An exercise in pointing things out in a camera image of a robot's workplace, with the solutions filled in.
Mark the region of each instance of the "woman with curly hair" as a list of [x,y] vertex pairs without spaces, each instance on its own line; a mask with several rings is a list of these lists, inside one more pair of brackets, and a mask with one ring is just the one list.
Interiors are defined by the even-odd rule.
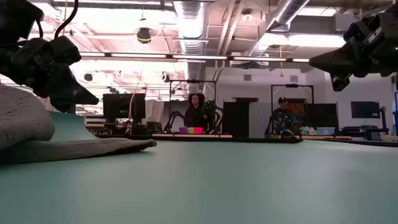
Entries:
[[189,128],[203,128],[208,127],[208,114],[203,109],[205,103],[205,96],[201,93],[192,93],[189,95],[190,107],[185,112],[184,125]]

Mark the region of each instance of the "person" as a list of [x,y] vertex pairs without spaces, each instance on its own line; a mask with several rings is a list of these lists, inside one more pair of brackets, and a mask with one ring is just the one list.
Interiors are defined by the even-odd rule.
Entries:
[[189,95],[190,107],[185,112],[184,125],[189,128],[203,128],[208,127],[208,114],[203,110],[205,103],[205,96],[200,93]]
[[289,109],[287,99],[280,97],[278,99],[279,108],[272,112],[272,120],[274,123],[274,129],[276,134],[286,134],[293,135],[292,125],[294,122],[294,116]]

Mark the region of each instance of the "teal tabletop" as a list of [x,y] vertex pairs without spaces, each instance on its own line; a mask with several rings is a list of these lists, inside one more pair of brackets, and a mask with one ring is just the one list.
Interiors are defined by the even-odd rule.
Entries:
[[398,150],[159,142],[0,168],[2,224],[398,223]]

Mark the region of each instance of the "gray towel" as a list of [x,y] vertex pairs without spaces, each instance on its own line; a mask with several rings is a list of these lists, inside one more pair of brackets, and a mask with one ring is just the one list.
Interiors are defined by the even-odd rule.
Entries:
[[59,161],[138,152],[153,140],[109,138],[49,142],[52,117],[35,96],[0,84],[0,164]]

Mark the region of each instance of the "black monitor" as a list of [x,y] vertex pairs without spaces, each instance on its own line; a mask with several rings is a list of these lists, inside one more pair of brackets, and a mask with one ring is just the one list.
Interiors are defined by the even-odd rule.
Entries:
[[380,119],[380,105],[375,101],[351,102],[351,115],[353,118],[377,118]]
[[[104,94],[104,117],[106,119],[128,118],[131,98],[131,93]],[[143,119],[145,118],[145,113],[145,94],[136,93],[131,104],[131,118],[135,120]]]
[[317,128],[338,128],[338,113],[335,103],[307,105],[307,123]]

